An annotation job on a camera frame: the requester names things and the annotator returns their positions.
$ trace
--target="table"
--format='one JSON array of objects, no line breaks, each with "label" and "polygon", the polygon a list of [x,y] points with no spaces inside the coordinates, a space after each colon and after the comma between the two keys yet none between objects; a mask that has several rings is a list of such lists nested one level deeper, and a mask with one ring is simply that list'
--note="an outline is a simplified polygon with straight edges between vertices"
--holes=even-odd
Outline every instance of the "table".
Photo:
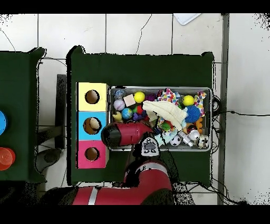
[{"label": "table", "polygon": [[[85,54],[81,46],[67,54],[67,183],[122,182],[129,152],[110,152],[104,169],[76,169],[76,82],[109,86],[212,87],[211,52],[202,55]],[[210,151],[172,152],[181,181],[210,185]]]}]

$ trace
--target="green tablecloth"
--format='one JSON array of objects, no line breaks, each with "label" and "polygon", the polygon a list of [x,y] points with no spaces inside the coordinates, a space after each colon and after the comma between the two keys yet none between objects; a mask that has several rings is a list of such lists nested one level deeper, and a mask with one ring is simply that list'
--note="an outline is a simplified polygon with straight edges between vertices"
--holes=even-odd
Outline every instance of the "green tablecloth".
[{"label": "green tablecloth", "polygon": [[[71,88],[71,95],[67,99],[69,102],[71,97],[71,130],[67,128],[68,145],[71,136],[71,148],[68,149],[68,182],[122,182],[128,156],[128,152],[110,152],[105,169],[76,169],[76,82],[102,82],[109,86],[211,88],[213,59],[211,52],[202,55],[163,56],[85,54],[80,46],[74,47],[67,55],[67,88]],[[172,155],[181,181],[200,181],[209,186],[210,151],[172,152]]]},{"label": "green tablecloth", "polygon": [[37,64],[45,49],[29,53],[0,52],[0,110],[8,126],[0,147],[16,154],[14,164],[0,171],[0,181],[45,182],[34,167],[37,113]]}]

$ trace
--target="orange cap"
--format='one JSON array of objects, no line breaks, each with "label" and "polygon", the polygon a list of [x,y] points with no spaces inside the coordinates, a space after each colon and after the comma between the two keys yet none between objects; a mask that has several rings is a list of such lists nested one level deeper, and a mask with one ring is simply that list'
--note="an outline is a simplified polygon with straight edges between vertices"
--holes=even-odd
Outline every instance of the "orange cap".
[{"label": "orange cap", "polygon": [[15,153],[10,148],[0,147],[0,171],[7,170],[15,161]]}]

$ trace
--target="blue box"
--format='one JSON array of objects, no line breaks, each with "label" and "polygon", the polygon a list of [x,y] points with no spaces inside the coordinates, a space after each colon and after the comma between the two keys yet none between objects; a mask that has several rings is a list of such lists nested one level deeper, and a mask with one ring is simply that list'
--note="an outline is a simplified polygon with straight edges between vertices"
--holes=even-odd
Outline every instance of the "blue box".
[{"label": "blue box", "polygon": [[[101,140],[101,131],[107,124],[107,114],[106,112],[84,112],[79,111],[79,121],[78,121],[78,129],[79,129],[79,140]],[[101,128],[96,134],[88,134],[85,132],[83,128],[84,121],[87,118],[96,118],[101,123]]]}]

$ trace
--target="yellow ball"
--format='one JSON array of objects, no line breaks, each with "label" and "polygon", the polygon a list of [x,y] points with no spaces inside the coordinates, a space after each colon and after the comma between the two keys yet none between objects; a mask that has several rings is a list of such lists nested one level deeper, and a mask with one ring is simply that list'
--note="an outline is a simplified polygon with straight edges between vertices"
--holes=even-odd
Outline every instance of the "yellow ball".
[{"label": "yellow ball", "polygon": [[138,92],[136,92],[135,94],[134,94],[134,100],[135,100],[135,102],[137,102],[137,103],[141,103],[141,102],[143,102],[144,101],[144,99],[145,99],[145,95],[144,95],[144,93],[143,92],[141,92],[141,91],[138,91]]},{"label": "yellow ball", "polygon": [[191,95],[184,96],[183,104],[185,106],[190,106],[194,104],[194,98]]}]

